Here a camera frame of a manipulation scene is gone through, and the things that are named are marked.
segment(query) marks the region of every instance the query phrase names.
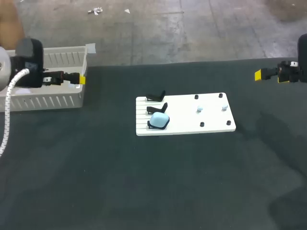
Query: white board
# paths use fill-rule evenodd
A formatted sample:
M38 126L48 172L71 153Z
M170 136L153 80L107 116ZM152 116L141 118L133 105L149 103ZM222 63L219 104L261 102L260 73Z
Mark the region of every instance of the white board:
M138 136L162 136L182 135L197 133L233 132L236 124L231 113L230 105L225 93L165 96L162 102L147 101L146 97L136 98L136 134ZM147 126L147 121L152 115L146 111L148 106L161 109L164 103L168 104L165 114L170 118L166 129L154 129ZM202 106L203 110L198 113L197 107Z

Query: black table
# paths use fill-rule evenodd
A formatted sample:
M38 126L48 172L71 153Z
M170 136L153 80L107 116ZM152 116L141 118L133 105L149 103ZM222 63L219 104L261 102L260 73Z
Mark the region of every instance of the black table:
M254 81L280 61L89 68L83 108L13 113L0 229L307 229L307 84ZM225 92L236 131L136 136L162 90Z

